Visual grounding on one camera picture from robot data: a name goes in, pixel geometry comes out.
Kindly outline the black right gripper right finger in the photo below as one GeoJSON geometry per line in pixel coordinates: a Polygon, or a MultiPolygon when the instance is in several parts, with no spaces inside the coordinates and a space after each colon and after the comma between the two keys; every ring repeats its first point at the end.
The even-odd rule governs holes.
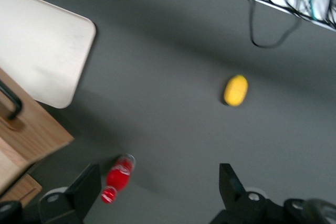
{"type": "Polygon", "coordinates": [[[232,166],[219,165],[219,192],[225,209],[211,223],[310,223],[302,199],[289,198],[282,205],[256,191],[247,191],[232,166]]]}

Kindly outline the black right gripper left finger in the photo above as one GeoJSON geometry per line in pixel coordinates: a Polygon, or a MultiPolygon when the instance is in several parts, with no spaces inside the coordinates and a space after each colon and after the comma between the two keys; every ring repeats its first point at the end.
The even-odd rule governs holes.
{"type": "Polygon", "coordinates": [[[31,207],[2,202],[1,223],[84,223],[101,188],[100,166],[90,164],[70,186],[50,190],[31,207]]]}

